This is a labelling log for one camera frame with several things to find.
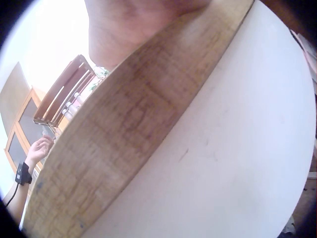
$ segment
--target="black wrist strap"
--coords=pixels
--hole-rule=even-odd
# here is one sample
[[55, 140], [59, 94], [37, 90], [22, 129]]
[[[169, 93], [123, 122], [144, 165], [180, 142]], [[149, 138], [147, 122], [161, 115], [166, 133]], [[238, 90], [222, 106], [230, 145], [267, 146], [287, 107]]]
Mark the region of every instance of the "black wrist strap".
[[16, 171], [16, 182], [22, 186], [25, 183], [31, 184], [32, 176], [29, 174], [29, 167], [26, 163], [19, 164], [18, 170]]

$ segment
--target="hand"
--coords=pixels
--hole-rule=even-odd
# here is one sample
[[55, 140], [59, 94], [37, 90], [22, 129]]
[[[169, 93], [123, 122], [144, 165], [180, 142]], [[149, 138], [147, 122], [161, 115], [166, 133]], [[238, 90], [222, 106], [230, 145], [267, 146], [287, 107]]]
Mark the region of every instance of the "hand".
[[49, 153], [53, 146], [53, 140], [49, 136], [43, 136], [41, 139], [35, 141], [30, 149], [25, 163], [31, 170], [35, 165]]

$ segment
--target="wooden board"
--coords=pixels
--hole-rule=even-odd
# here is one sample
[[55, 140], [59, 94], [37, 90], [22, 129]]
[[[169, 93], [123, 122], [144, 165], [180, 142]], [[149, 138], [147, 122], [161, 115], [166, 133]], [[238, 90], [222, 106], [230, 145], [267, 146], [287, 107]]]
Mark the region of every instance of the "wooden board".
[[24, 219], [30, 237], [79, 237], [187, 109], [253, 0], [212, 1], [143, 44], [89, 96], [52, 148]]

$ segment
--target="finger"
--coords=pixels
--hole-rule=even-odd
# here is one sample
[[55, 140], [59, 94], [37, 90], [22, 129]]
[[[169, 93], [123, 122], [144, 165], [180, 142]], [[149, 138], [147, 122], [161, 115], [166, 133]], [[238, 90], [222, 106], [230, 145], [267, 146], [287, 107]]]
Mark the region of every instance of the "finger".
[[48, 139], [49, 141], [53, 142], [53, 139], [52, 139], [51, 137], [49, 137], [48, 135], [43, 135], [42, 138], [46, 138], [46, 139]]
[[39, 144], [39, 146], [40, 146], [41, 144], [43, 144], [43, 143], [46, 143], [49, 147], [52, 147], [52, 146], [53, 146], [53, 142], [50, 141], [49, 139], [46, 139], [46, 138], [44, 138], [44, 139], [42, 140], [42, 142]]
[[37, 140], [35, 143], [38, 145], [41, 144], [43, 141], [46, 141], [47, 143], [53, 143], [52, 139], [48, 139], [46, 137], [41, 137], [39, 140]]
[[44, 152], [46, 154], [48, 154], [49, 150], [51, 149], [51, 146], [49, 146], [49, 144], [47, 142], [42, 142], [40, 145], [39, 145], [39, 150], [44, 150]]

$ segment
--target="white wall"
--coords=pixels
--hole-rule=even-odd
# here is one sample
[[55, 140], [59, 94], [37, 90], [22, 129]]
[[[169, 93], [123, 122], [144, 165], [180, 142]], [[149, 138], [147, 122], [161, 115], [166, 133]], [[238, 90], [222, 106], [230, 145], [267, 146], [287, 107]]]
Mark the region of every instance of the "white wall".
[[[84, 0], [35, 1], [23, 14], [0, 52], [0, 90], [19, 61], [28, 84], [48, 91], [68, 63], [88, 55], [88, 14]], [[0, 192], [14, 174], [3, 152], [7, 136], [0, 121]]]
[[15, 174], [3, 150], [8, 138], [2, 124], [1, 115], [0, 122], [0, 196], [3, 198], [11, 188], [15, 179]]

